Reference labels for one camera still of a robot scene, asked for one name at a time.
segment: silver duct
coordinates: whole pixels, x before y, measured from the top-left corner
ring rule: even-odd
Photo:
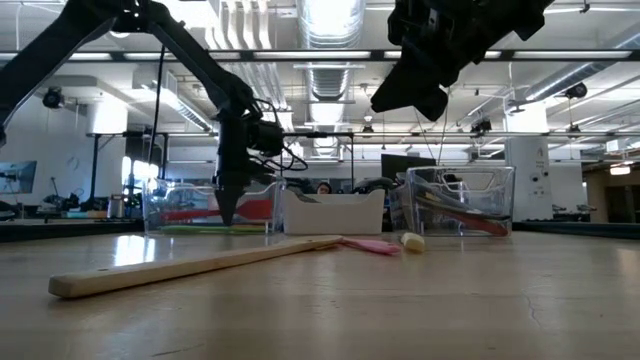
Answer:
[[[355,48],[362,36],[365,5],[365,0],[296,0],[302,47]],[[311,119],[335,126],[342,119],[344,105],[330,102],[344,100],[351,71],[312,69],[307,70],[306,78],[310,100],[328,102],[310,104]]]
[[[637,49],[638,47],[640,47],[640,23],[631,26],[619,35],[607,41],[602,46],[602,48],[605,49],[615,48],[621,50]],[[533,85],[524,93],[524,97],[528,101],[544,100],[578,84],[581,81],[588,79],[591,76],[596,75],[603,70],[606,70],[607,68],[615,64],[616,62],[612,61],[598,61],[582,65],[568,65],[563,69],[555,72],[553,75],[542,80],[538,84]],[[507,89],[497,95],[501,97],[508,96],[510,92],[511,89]],[[495,111],[499,107],[502,107],[503,104],[503,99],[499,97],[489,99],[469,112],[467,117],[479,112],[488,114]]]

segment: yellow object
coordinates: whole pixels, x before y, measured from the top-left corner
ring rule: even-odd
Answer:
[[[411,252],[423,253],[426,250],[424,238],[418,234],[405,233],[400,239],[405,249]]]

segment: ceiling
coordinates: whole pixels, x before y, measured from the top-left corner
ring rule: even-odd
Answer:
[[[552,5],[557,12],[546,16],[546,26],[529,41],[522,42],[515,35],[509,35],[494,46],[495,49],[597,49],[607,48],[609,39],[615,37],[625,29],[640,25],[638,14],[640,0],[627,1],[589,1],[594,11],[580,14],[571,11],[579,8],[582,1],[556,1]],[[46,26],[48,26],[63,7],[63,3],[40,1],[30,3],[18,1],[0,1],[0,50],[15,51],[16,46],[24,48]],[[298,49],[299,29],[294,0],[272,0],[268,2],[270,9],[269,35],[275,49]],[[392,46],[386,39],[386,19],[390,14],[393,2],[390,0],[369,0],[364,15],[364,28],[359,47],[362,49],[389,49]],[[205,30],[191,28],[191,34],[203,46]],[[161,45],[150,35],[131,34],[120,39],[112,35],[105,35],[98,40],[86,44],[81,51],[151,51],[158,52]],[[293,125],[302,128],[310,122],[308,91],[306,90],[305,73],[294,69],[293,62],[277,63],[277,76],[287,103],[293,111]],[[359,131],[364,123],[366,114],[372,115],[373,128],[376,132],[407,132],[419,131],[420,126],[425,130],[442,132],[468,131],[476,116],[467,115],[479,105],[494,95],[508,95],[510,89],[523,90],[531,87],[552,73],[567,66],[563,62],[506,62],[482,63],[478,66],[469,65],[459,77],[458,82],[450,89],[450,105],[443,117],[436,123],[429,122],[418,115],[413,109],[401,109],[384,114],[373,114],[369,110],[370,96],[376,87],[384,80],[390,71],[391,63],[366,62],[363,68],[352,70],[347,105],[342,123],[337,129]],[[155,69],[155,64],[149,63],[100,63],[100,64],[66,64],[58,75],[90,75],[99,78],[114,89],[128,93],[134,87],[134,74],[138,71]],[[199,81],[182,65],[167,64],[166,67],[180,82],[179,95],[207,116],[215,114],[215,107],[206,97],[206,93],[199,89]],[[618,63],[584,82],[590,94],[604,91],[602,96],[580,104],[566,111],[567,102],[564,99],[550,98],[547,105],[548,124],[551,130],[564,129],[571,120],[579,122],[582,119],[607,114],[610,111],[635,101],[640,95],[640,82],[630,82],[635,76],[640,76],[640,65],[633,62]],[[609,90],[623,82],[628,84],[615,90]],[[367,91],[362,89],[367,84]],[[135,116],[133,121],[148,121],[153,112],[153,103],[142,104],[138,110],[146,112],[148,117]],[[503,110],[495,107],[489,115],[494,131],[502,129]],[[161,108],[160,126],[170,126],[172,131],[181,130],[180,123],[185,120],[170,107]],[[583,131],[609,131],[625,127],[625,131],[638,131],[640,127],[640,107],[635,111],[625,112],[624,116],[615,116],[604,121],[587,126],[584,122]],[[585,143],[594,146],[605,141],[605,138],[589,139]],[[379,142],[379,138],[363,140]],[[385,141],[399,143],[402,138],[390,138]],[[454,138],[446,141],[460,143],[461,139]]]

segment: table surface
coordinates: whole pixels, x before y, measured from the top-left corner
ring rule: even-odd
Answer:
[[[52,274],[279,238],[105,235],[0,244],[2,359],[637,359],[640,243],[427,239],[313,251],[74,301]]]

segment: green object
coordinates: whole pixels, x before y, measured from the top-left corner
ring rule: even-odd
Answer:
[[[189,225],[170,225],[160,228],[165,234],[181,234],[181,235],[199,235],[199,234],[232,234],[232,235],[250,235],[264,233],[264,227],[244,228],[244,227],[226,227],[226,226],[189,226]]]

